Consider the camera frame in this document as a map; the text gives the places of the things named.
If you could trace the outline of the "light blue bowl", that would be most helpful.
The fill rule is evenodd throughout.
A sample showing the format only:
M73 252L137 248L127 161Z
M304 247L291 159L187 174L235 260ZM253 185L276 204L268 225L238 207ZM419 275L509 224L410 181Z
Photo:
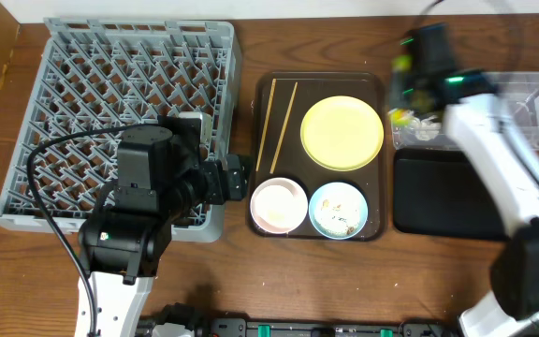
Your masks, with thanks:
M308 215L320 235L331 240L349 240L365 227L369 206L350 183L326 183L313 193Z

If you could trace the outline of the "green orange snack wrapper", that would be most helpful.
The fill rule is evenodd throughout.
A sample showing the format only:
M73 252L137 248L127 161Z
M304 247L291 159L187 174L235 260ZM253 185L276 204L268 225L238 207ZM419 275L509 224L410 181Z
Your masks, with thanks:
M408 88L412 57L409 54L397 56L392 62L392 72L388 94L388 117L395 126L407 126L414 117L411 107L413 88Z

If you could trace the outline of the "wooden chopstick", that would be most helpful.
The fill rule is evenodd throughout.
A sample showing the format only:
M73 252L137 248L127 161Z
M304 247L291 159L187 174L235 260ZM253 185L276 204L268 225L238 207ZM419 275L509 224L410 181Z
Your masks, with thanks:
M268 98L268 105L267 105L267 108L266 108L266 114L265 114L263 129L262 129L262 133L261 133L261 139L260 139L260 143L259 143L257 161L256 161L256 166L255 166L255 172L258 172L259 169L260 169L260 164L261 164L263 151L264 151L264 147L265 147L265 139L266 139L267 130L268 130L268 126L269 126L269 120L270 120L270 114L271 114L271 108L272 108L272 102L273 102L276 82L277 82L276 79L273 79L272 82L271 82L271 87L270 87L270 91L269 91L269 98Z
M299 83L295 82L295 84L293 86L291 96L290 96L290 99L289 99L287 110L286 110L286 113L285 113L285 116L284 116L284 120L283 120L283 124L282 124L282 128L281 128L280 136L279 136L279 139L278 139L278 143L277 143L277 146L276 146L276 150L275 150L275 153L274 153L274 156L273 156L273 159L272 159L272 163L271 163L271 166L270 166L270 170L269 170L270 174L274 173L274 171L276 169L276 166L277 166L280 151L282 149L282 145L283 145L283 141L284 141L284 135L286 133L286 129L287 129L287 126L288 126L288 123L289 123L289 118L290 118L291 111L292 111L294 101L295 101L295 98L296 98L298 86L299 86Z

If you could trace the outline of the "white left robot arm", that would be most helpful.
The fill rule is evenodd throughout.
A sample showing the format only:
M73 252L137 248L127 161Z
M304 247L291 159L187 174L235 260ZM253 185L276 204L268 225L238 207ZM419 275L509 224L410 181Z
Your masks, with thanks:
M134 125L121 135L118 178L105 186L79 231L79 336L131 336L151 292L172 227L201 203L247 194L248 155L204 161L196 130Z

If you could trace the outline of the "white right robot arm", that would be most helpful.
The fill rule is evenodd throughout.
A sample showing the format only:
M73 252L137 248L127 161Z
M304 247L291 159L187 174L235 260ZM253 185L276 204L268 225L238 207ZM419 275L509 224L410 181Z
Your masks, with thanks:
M517 127L500 87L462 70L445 24L415 24L393 63L390 116L437 116L469 159L503 220L509 242L490 267L491 290L459 317L462 336L539 331L539 155Z

